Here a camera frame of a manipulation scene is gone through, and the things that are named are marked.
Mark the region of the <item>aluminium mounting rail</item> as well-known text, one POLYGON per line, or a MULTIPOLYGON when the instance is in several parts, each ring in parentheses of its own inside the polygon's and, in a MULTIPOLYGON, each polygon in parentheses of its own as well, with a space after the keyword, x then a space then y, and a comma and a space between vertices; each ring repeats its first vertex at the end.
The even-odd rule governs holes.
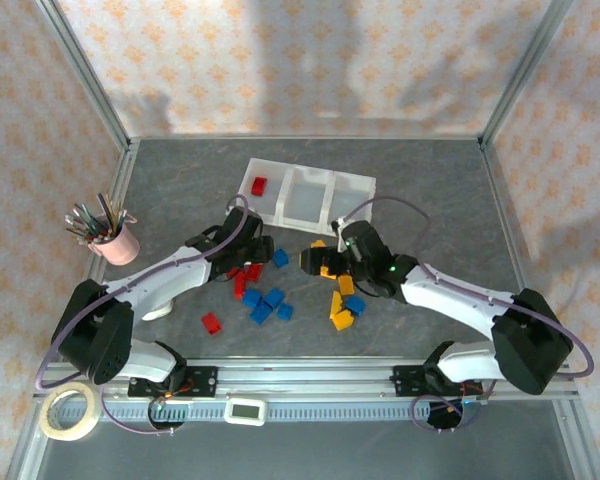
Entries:
MULTIPOLYGON (((190 366, 218 368, 216 398, 244 397, 290 402, 389 401, 396 398, 394 385, 389 379, 393 367, 422 362, 400 357, 227 357, 188 360, 190 366)), ((42 382, 59 381, 75 372, 76 369, 67 362, 52 362, 42 382)), ((490 400, 551 401, 579 398, 574 381, 554 378, 539 396, 523 393, 506 381, 498 381, 490 400)))

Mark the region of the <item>white digital timer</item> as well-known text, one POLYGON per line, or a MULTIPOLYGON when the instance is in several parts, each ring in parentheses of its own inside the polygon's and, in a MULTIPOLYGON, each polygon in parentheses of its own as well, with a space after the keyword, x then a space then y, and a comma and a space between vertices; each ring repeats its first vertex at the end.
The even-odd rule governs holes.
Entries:
POLYGON ((265 424, 267 410, 266 401, 231 397, 226 401, 224 421, 233 425, 260 427, 265 424))

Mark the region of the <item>pink cup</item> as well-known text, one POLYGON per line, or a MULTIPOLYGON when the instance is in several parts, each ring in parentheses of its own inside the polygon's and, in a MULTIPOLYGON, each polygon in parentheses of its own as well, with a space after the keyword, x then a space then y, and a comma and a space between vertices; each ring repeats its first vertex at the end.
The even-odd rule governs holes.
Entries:
POLYGON ((131 263, 139 254, 140 243, 127 224, 135 224, 136 222, 137 219, 134 216, 127 215, 120 233, 114 239, 104 243, 90 242, 87 247, 112 265, 122 266, 131 263))

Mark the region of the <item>masking tape roll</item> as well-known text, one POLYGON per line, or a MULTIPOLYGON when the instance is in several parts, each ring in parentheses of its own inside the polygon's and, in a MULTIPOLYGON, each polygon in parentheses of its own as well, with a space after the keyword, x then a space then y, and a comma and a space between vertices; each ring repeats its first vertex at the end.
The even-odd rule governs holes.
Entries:
POLYGON ((72 442, 84 438, 97 425, 101 416, 100 401, 96 398, 96 391, 81 382, 69 382, 54 388, 45 398, 39 416, 39 427, 50 439, 72 442), (70 397, 78 395, 85 400, 84 413, 74 425, 64 428, 53 410, 58 410, 61 403, 70 397))

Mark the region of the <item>aluminium side rail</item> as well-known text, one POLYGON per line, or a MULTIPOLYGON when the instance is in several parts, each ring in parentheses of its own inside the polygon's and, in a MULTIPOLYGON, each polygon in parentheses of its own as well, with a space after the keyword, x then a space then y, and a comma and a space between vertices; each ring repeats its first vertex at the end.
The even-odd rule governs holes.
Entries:
MULTIPOLYGON (((126 196, 141 140, 133 138, 123 150, 111 179, 109 195, 114 202, 126 196)), ((31 397, 29 412, 22 427, 6 480, 36 480, 44 459, 48 437, 39 428, 39 417, 45 395, 37 391, 31 397)))
MULTIPOLYGON (((522 264, 520 242, 515 239, 515 216, 507 212, 506 192, 503 180, 498 180, 498 164, 492 156, 493 149, 478 143, 486 174, 493 193, 498 216, 519 287, 527 287, 528 275, 522 264)), ((552 404, 559 433, 566 450, 568 464, 574 480, 600 480, 600 454, 582 402, 573 380, 559 384, 560 394, 551 398, 546 391, 536 400, 552 404)))

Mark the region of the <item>aluminium frame bar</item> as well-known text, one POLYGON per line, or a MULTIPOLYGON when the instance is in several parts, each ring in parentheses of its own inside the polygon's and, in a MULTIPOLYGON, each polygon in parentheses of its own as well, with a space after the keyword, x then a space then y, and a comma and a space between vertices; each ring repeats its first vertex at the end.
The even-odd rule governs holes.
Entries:
POLYGON ((171 135, 144 135, 131 136, 128 143, 139 143, 143 140, 409 140, 409 141, 471 141, 478 142, 478 134, 452 134, 452 135, 384 135, 384 136, 354 136, 354 135, 326 135, 326 134, 171 134, 171 135))

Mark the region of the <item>aluminium frame post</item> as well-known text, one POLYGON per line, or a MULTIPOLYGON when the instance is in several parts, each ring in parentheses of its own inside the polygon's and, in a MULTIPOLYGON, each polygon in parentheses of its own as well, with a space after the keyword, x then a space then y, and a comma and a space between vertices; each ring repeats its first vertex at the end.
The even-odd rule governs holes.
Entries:
POLYGON ((477 137, 481 151, 492 144, 502 124, 509 115, 522 90, 531 79, 536 67, 549 47, 558 28, 565 19, 574 0, 551 0, 546 12, 516 65, 513 73, 496 106, 490 115, 482 133, 477 137))
POLYGON ((127 150, 131 142, 130 137, 63 12, 59 0, 34 1, 107 132, 121 151, 127 150))

